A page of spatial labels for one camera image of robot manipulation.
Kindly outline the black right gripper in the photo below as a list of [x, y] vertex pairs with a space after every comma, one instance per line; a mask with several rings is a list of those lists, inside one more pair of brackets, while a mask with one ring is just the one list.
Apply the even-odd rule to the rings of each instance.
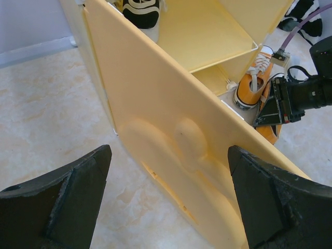
[[[299, 70], [307, 76], [298, 80], [291, 70]], [[305, 111], [331, 106], [331, 79], [311, 75], [301, 66], [287, 70], [288, 80], [276, 77], [268, 83], [260, 97], [254, 127], [276, 126], [300, 121]]]

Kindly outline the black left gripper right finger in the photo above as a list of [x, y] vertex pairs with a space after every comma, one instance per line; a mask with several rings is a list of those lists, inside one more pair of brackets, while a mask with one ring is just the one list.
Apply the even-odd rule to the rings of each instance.
[[228, 162], [249, 248], [331, 248], [331, 187], [239, 146]]

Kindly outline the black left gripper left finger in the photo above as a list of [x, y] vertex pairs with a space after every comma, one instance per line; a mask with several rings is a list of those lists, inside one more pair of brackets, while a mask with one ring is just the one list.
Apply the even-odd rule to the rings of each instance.
[[1, 191], [1, 248], [89, 248], [112, 158], [109, 145]]

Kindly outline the orange sneaker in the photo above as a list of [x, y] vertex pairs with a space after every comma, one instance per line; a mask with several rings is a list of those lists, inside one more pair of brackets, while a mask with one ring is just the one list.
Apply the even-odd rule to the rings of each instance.
[[[267, 98], [270, 93], [270, 83], [267, 83], [262, 95], [260, 97], [259, 105], [258, 105], [258, 113], [263, 109]], [[281, 132], [282, 125], [276, 125], [276, 126], [261, 126], [256, 127], [255, 130], [260, 133], [266, 140], [268, 140], [272, 145], [274, 145], [277, 140], [279, 139], [279, 135]]]

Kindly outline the orange sneaker one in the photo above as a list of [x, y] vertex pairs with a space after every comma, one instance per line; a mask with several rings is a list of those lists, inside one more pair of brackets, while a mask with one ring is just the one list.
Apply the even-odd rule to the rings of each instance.
[[273, 63], [270, 61], [272, 55], [272, 48], [263, 46], [240, 80], [233, 97], [234, 103], [239, 108], [252, 109], [259, 102], [273, 68]]

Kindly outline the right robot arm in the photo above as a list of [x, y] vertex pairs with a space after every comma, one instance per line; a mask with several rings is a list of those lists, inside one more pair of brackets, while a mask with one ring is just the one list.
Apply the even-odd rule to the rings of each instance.
[[253, 121], [254, 127], [297, 122], [308, 109], [331, 106], [331, 37], [313, 45], [309, 53], [317, 74], [294, 65], [287, 70], [287, 78], [270, 80], [267, 100]]

